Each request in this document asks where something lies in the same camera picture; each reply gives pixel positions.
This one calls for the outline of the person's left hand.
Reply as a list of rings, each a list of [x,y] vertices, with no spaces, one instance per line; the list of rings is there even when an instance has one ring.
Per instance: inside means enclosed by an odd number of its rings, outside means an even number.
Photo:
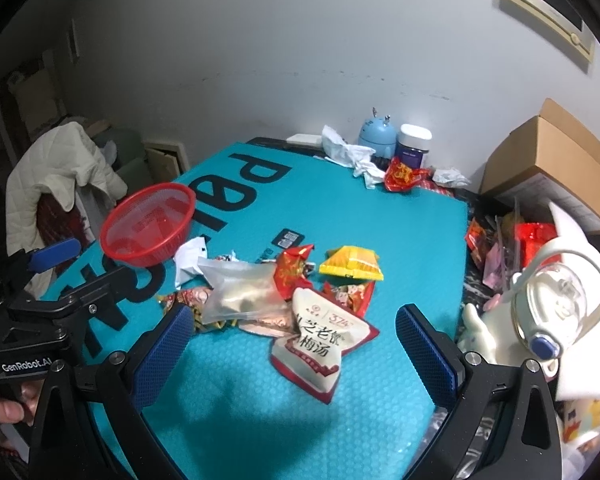
[[[19,386],[16,400],[0,398],[0,424],[26,422],[31,426],[38,408],[38,399],[43,384],[42,380],[23,382]]]

